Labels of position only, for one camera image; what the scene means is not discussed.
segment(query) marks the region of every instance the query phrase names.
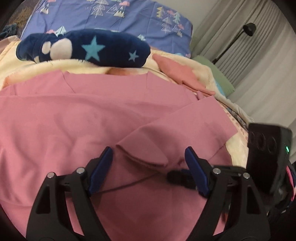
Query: white paw print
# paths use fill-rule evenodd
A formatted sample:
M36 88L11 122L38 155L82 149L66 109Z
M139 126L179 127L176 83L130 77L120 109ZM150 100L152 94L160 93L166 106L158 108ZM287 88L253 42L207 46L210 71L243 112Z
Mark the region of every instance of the white paw print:
M52 60L71 59L72 50L72 42L66 38L55 42L53 45L49 41L45 42L41 49L43 54L50 53L50 58Z

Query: navy blue plush pillow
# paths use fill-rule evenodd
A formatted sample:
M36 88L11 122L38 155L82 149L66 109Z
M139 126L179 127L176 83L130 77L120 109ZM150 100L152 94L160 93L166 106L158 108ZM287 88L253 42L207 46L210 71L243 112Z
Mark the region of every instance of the navy blue plush pillow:
M98 66L142 67L150 54L149 45L137 37L99 29L60 34L30 34L20 42L16 56L36 63L58 59L79 59Z

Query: lamp head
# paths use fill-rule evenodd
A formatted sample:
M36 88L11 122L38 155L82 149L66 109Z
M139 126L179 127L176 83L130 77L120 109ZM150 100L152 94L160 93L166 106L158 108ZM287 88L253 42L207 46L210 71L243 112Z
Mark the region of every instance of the lamp head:
M256 31L256 25L254 23L247 23L243 26L243 30L247 35L252 37Z

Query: pink shirt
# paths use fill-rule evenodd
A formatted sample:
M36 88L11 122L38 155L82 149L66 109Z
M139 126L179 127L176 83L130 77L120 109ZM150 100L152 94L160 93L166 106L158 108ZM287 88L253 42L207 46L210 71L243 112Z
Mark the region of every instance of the pink shirt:
M3 89L0 109L0 203L23 235L46 174L69 174L111 146L113 164L92 197L111 240L184 241L205 199L165 174L186 167L188 146L211 164L230 165L224 144L237 132L214 97L198 100L151 73L54 71ZM216 232L223 228L220 221Z

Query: camera lens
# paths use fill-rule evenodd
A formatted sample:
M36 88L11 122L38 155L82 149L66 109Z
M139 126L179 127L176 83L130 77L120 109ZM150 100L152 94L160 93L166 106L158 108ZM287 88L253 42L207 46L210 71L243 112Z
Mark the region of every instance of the camera lens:
M275 154L277 149L276 140L273 137L268 138L267 149L270 154Z
M259 133L257 136L257 147L259 150L264 150L266 146L266 138L262 133Z
M254 144L254 142L255 142L255 134L254 134L254 132L251 131L249 133L249 143Z

